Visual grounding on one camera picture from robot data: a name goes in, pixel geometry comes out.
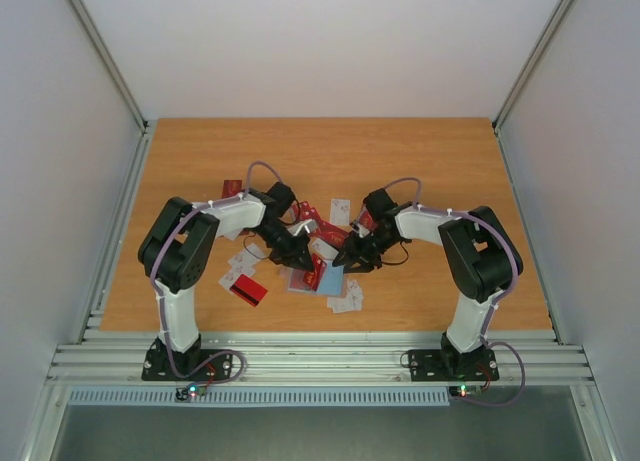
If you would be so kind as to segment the red vip card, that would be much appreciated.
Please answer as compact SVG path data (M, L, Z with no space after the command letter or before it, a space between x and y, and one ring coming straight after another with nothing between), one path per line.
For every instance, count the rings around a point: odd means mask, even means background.
M289 277L287 289L292 292L307 292L308 286L303 281L305 274L305 271L292 270Z
M312 291L316 291L322 281L324 273L327 269L327 262L317 254L311 257L313 270L307 271L303 281Z
M301 220L312 219L316 222L316 229L313 235L326 242L335 249L340 249L349 233L322 219L315 207L311 206L307 201L303 201L299 205L299 218Z
M222 195L222 206L228 206L242 201L244 199L243 181L240 179L224 180Z
M359 216L358 223L368 231L373 231L376 228L376 222L367 210L364 210Z

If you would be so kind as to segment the pink leather card holder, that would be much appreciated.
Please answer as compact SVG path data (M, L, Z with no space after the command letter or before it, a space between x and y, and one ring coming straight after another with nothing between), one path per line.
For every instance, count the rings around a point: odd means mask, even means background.
M324 270L316 284L309 284L306 278L311 272L292 270L286 284L288 292L327 297L341 297L346 293L346 277L343 266L334 267L331 261L323 260Z

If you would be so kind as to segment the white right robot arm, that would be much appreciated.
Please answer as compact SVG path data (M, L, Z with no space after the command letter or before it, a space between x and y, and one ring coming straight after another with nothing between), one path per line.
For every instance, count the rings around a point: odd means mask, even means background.
M522 258L488 206L456 211L405 203L382 213L368 234L352 232L332 264L345 272L368 273L383 266L382 255L391 247L414 240L443 248L458 289L441 364L450 376L463 377L475 368L475 350L486 341L499 302L523 272Z

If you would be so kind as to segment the white card under arm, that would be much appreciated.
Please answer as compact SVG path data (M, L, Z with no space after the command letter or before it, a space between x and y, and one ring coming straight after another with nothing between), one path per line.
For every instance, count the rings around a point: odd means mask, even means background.
M255 273L254 266L264 257L265 253L255 243L251 243L229 260L230 268L220 278L219 284L223 289L229 291L241 275L252 277Z

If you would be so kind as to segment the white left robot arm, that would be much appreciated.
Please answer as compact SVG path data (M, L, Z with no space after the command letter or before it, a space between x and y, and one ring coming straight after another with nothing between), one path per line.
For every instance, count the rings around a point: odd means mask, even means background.
M169 199L138 250L158 302L159 338L169 350L165 365L179 379L195 376L202 356L192 348L200 338L195 320L195 285L206 269L214 242L249 230L278 265L312 271L308 244L317 227L312 219L288 226L286 211L273 197L255 190L201 203Z

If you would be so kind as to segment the white VIP card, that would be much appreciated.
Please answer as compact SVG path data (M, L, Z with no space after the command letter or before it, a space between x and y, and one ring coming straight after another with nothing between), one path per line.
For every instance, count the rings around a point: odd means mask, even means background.
M335 248L321 239L315 239L311 244L311 247L317 255L325 260L333 261L338 254L338 251Z

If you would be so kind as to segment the white blossom card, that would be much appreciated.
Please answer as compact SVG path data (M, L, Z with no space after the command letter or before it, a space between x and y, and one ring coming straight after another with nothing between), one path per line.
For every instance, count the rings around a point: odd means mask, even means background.
M348 226L351 221L351 202L349 199L332 199L329 222L335 226Z

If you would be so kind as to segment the white card pile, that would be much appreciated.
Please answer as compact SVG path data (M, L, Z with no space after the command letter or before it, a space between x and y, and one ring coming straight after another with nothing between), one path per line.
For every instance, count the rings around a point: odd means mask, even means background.
M347 281L347 291L343 297L329 297L327 307L334 314L361 311L364 294L360 284L356 280Z

